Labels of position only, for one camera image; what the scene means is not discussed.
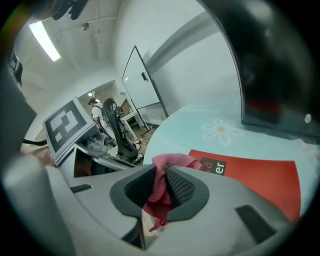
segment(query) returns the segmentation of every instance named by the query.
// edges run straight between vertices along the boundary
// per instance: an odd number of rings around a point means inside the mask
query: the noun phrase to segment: pink cloth
[[[175,165],[203,170],[202,164],[193,156],[179,153],[155,156],[152,163],[156,165],[153,192],[143,207],[145,212],[155,217],[155,225],[149,230],[150,232],[166,224],[168,212],[171,210],[171,200],[166,183],[166,166]]]

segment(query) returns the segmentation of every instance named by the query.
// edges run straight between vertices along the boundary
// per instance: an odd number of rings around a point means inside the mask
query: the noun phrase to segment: person
[[[101,102],[97,102],[95,98],[91,98],[89,101],[89,105],[92,108],[93,121],[98,125],[98,127],[101,127],[102,130],[104,129],[107,132],[107,134],[115,140],[116,137],[114,132],[108,126],[107,121],[104,119],[102,115],[103,104]]]

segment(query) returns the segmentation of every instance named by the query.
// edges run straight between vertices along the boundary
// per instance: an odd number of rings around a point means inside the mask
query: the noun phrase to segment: light blue table
[[[218,155],[295,161],[301,192],[302,215],[313,197],[319,182],[320,150],[313,141],[284,134],[280,138],[246,129],[241,124],[241,102],[238,91],[214,100],[187,105],[166,119],[153,134],[144,156],[144,164],[161,154],[190,150]]]

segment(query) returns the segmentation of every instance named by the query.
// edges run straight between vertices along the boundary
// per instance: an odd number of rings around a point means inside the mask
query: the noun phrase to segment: fluorescent light
[[[31,32],[45,50],[45,52],[49,55],[49,57],[55,62],[56,60],[60,59],[60,55],[57,52],[55,46],[51,42],[44,25],[41,21],[32,23],[29,25]]]

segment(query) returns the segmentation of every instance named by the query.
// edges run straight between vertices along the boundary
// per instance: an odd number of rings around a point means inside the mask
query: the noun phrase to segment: red book
[[[276,205],[290,220],[300,216],[301,194],[294,161],[259,160],[191,150],[205,172],[235,179]]]

